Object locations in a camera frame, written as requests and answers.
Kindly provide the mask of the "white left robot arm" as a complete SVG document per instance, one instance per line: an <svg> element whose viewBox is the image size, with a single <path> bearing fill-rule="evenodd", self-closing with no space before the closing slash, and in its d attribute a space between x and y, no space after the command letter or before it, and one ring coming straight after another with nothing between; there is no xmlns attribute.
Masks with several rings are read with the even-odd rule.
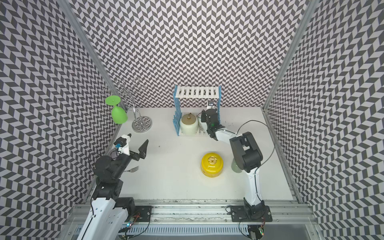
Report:
<svg viewBox="0 0 384 240"><path fill-rule="evenodd" d="M138 220L140 211L136 210L132 197L121 198L123 181L120 179L132 160L139 161L147 156L149 140L139 151L129 148L131 134L115 140L116 157L101 156L95 163L96 188L91 198L91 207L84 226L78 236L79 240L114 240L119 234L121 240L128 240L128 230Z"/></svg>

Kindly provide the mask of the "cream canister with tan lid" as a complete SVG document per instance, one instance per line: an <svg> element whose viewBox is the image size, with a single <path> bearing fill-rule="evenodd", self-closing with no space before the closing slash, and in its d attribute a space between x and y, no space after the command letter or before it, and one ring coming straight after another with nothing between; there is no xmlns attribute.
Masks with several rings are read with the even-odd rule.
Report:
<svg viewBox="0 0 384 240"><path fill-rule="evenodd" d="M193 113L185 114L180 120L181 132L186 136L193 136L199 129L197 117Z"/></svg>

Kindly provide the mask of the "yellow ceramic canister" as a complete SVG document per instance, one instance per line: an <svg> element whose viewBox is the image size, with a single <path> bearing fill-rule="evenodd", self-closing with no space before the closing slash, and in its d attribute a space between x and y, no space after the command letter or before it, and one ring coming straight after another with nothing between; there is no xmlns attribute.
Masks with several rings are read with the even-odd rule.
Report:
<svg viewBox="0 0 384 240"><path fill-rule="evenodd" d="M223 167L224 161L219 154L207 153L202 158L201 171L207 177L218 177L222 173Z"/></svg>

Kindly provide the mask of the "blue white wooden shelf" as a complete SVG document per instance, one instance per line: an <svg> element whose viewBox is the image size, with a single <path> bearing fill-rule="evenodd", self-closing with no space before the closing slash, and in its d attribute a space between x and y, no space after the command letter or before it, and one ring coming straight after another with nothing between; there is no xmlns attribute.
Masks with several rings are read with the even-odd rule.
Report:
<svg viewBox="0 0 384 240"><path fill-rule="evenodd" d="M221 97L222 97L222 87L195 87L195 86L178 86L175 85L174 93L173 93L173 99L175 104L175 114L173 117L173 124L175 127L175 131L177 133L177 136L186 136L181 132L180 128L180 120L181 117L187 112L182 112L181 109L181 102L180 99L204 99L208 101L214 101L215 108L218 110L219 114L219 121L221 120L220 116L220 108L221 108Z"/></svg>

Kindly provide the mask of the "pale blue ceramic canister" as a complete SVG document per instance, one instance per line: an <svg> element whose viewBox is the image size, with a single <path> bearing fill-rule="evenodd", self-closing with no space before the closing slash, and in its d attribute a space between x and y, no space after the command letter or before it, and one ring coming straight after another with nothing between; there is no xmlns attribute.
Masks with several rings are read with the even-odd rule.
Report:
<svg viewBox="0 0 384 240"><path fill-rule="evenodd" d="M207 132L207 129L208 129L208 126L207 126L207 123L206 122L202 122L202 115L205 116L205 114L203 113L199 113L198 114L198 121L199 121L199 128L202 132L206 133Z"/></svg>

